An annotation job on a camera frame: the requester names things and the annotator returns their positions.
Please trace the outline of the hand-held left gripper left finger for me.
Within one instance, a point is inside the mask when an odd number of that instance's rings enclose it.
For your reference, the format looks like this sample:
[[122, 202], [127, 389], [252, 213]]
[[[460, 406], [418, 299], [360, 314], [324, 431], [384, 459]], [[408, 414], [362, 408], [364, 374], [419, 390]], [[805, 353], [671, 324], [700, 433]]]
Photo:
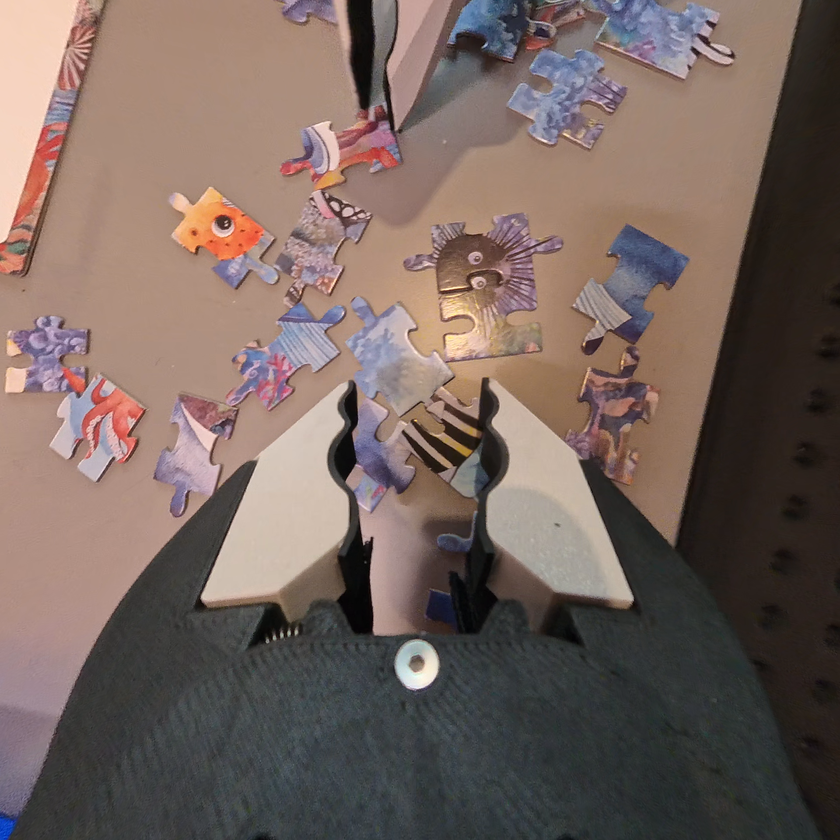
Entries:
[[206, 607], [269, 603], [296, 622], [336, 601], [370, 634], [372, 539], [347, 485], [356, 465], [356, 384], [339, 385], [265, 448], [201, 593]]

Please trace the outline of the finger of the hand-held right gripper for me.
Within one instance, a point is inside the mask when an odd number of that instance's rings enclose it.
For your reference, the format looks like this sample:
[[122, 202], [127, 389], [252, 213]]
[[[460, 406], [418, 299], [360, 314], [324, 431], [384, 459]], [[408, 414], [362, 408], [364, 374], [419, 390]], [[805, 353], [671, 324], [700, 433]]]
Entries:
[[451, 1], [374, 2], [374, 104], [403, 129], [443, 53]]
[[344, 63], [358, 109], [371, 106], [375, 59], [375, 25], [372, 1], [334, 1]]

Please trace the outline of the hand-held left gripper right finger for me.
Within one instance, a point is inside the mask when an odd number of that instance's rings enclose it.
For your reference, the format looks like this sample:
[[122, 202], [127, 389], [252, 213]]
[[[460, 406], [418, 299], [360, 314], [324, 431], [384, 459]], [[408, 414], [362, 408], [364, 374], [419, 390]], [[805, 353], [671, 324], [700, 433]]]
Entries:
[[481, 383], [477, 497], [465, 572], [450, 576], [456, 626], [476, 634], [494, 605], [518, 602], [545, 633], [568, 603], [626, 610], [634, 595], [581, 460], [497, 380]]

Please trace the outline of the striped fish puzzle piece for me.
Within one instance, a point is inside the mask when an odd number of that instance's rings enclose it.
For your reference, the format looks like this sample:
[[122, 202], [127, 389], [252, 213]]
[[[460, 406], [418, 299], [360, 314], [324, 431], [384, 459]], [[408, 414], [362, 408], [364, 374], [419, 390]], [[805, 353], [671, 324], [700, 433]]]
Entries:
[[417, 420], [400, 422], [397, 427], [413, 454], [467, 498], [477, 498], [489, 481], [480, 463], [483, 426], [479, 403], [478, 397], [463, 403], [442, 386], [426, 400], [425, 407], [443, 425], [443, 432], [431, 433]]

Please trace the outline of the urchin and green puzzle piece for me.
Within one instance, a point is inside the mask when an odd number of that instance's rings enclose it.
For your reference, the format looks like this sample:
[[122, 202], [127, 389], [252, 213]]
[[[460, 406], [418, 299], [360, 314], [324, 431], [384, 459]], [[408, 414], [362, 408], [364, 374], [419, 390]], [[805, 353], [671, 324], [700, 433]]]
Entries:
[[470, 331], [444, 336], [447, 362], [473, 361], [537, 353], [543, 349], [541, 324], [511, 324], [508, 315], [537, 307], [533, 278], [506, 279], [499, 271], [486, 269], [467, 277], [459, 289], [438, 293], [443, 321], [468, 318]]

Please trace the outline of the red octopus puzzle piece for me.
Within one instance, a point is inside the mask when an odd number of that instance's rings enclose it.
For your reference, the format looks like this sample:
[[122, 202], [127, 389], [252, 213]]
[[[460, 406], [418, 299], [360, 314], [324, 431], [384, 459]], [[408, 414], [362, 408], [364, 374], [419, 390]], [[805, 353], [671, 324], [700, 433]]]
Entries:
[[61, 370], [70, 393], [59, 405], [57, 416], [63, 424], [49, 447], [70, 459], [77, 446], [86, 443], [88, 451], [78, 469], [98, 482], [111, 462], [123, 463], [135, 450], [138, 440], [131, 432], [146, 409], [101, 374], [87, 384], [81, 374], [67, 367]]

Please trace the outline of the black sea urchin puzzle piece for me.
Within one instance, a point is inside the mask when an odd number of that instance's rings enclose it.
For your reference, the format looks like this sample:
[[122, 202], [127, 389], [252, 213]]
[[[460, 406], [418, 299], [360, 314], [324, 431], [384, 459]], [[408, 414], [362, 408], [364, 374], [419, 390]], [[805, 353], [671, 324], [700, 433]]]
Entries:
[[468, 234], [464, 223], [434, 225], [433, 251], [404, 258], [407, 270], [434, 269], [437, 290], [454, 294], [497, 288], [513, 295], [533, 296], [532, 258], [561, 250], [563, 240], [530, 235], [525, 213], [497, 215], [485, 234]]

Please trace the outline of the jigsaw puzzle pieces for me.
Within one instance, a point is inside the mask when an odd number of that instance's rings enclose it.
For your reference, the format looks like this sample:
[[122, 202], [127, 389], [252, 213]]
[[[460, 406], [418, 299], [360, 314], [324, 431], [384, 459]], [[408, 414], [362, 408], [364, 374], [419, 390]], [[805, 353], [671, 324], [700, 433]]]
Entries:
[[[301, 12], [300, 20], [316, 14], [337, 21], [333, 2], [301, 2], [300, 8], [291, 8], [296, 3], [290, 3], [287, 11]], [[718, 12], [696, 3], [688, 3], [680, 14], [658, 2], [592, 2], [591, 7], [606, 15], [596, 43], [675, 78], [685, 79], [700, 55], [723, 66], [734, 61], [729, 47], [709, 40]], [[591, 51], [578, 49], [568, 59], [551, 48], [541, 49], [531, 72], [550, 78], [551, 92], [543, 94], [520, 84], [508, 106], [533, 121], [531, 134], [540, 142], [554, 143], [562, 134], [590, 149], [603, 126], [584, 120], [579, 106], [585, 100], [612, 111], [626, 92], [601, 73], [602, 67], [601, 59]], [[194, 203], [180, 193], [172, 194], [169, 201], [183, 216], [172, 235], [174, 241], [190, 253], [204, 249], [212, 254], [217, 261], [214, 273], [231, 288], [238, 288], [249, 272], [270, 285], [278, 282], [278, 272], [295, 278], [285, 297], [288, 311], [278, 321], [279, 337], [266, 346], [250, 343], [234, 357], [243, 377], [241, 387], [224, 402], [191, 394], [181, 394], [175, 401], [171, 422], [178, 424], [179, 437], [174, 448], [163, 449], [154, 477], [173, 486], [171, 514], [180, 517], [191, 492], [214, 494], [221, 467], [212, 461], [213, 448], [217, 438], [229, 438], [233, 432], [236, 405], [254, 393], [270, 410], [292, 393], [288, 379], [295, 371], [306, 365], [320, 370], [340, 354], [326, 332], [343, 320], [345, 308], [335, 306], [314, 318], [301, 296], [315, 287], [325, 295], [331, 293], [343, 270], [334, 262], [335, 251], [346, 238], [358, 241], [372, 216], [324, 188], [315, 188], [298, 227], [276, 264], [269, 266], [262, 256], [275, 241], [273, 234], [214, 187], [208, 187]], [[613, 275], [600, 285], [588, 281], [574, 303], [576, 311], [595, 323], [583, 341], [586, 353], [600, 346], [605, 331], [637, 342], [653, 316], [644, 305], [647, 295], [657, 285], [672, 288], [688, 265], [686, 255], [632, 225], [625, 225], [616, 237], [610, 255], [619, 259]], [[402, 304], [375, 316], [365, 300], [357, 297], [352, 309], [368, 319], [347, 344], [362, 364], [354, 383], [367, 397], [381, 393], [394, 412], [403, 415], [453, 378], [437, 353], [417, 352], [408, 336], [417, 325]], [[26, 369], [7, 370], [6, 393], [60, 393], [64, 399], [69, 395], [62, 360], [65, 355], [88, 351], [89, 331], [64, 329], [63, 323], [61, 317], [43, 316], [33, 329], [8, 333], [7, 354], [27, 354], [33, 363]], [[81, 374], [87, 384], [94, 378], [88, 382], [84, 367], [69, 369]], [[360, 403], [358, 435], [353, 441], [356, 465], [346, 483], [357, 502], [370, 510], [375, 504], [362, 499], [363, 490], [372, 488], [373, 497], [378, 498], [386, 484], [396, 487], [402, 480], [403, 462], [412, 453], [398, 428], [386, 442], [377, 439], [376, 429], [386, 415], [384, 407], [371, 398]]]

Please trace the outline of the black perforated padded panel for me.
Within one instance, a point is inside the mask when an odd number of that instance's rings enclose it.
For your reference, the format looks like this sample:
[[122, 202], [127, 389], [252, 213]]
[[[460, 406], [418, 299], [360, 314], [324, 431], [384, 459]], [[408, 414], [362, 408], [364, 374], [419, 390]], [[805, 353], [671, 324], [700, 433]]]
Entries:
[[803, 2], [678, 548], [838, 838], [839, 2]]

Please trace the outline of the puzzle frame board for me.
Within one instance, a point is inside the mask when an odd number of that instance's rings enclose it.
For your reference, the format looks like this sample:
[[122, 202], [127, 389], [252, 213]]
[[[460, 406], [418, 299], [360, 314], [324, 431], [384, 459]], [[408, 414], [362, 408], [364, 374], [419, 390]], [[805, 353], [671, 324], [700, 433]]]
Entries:
[[104, 1], [1, 2], [1, 272], [23, 276]]

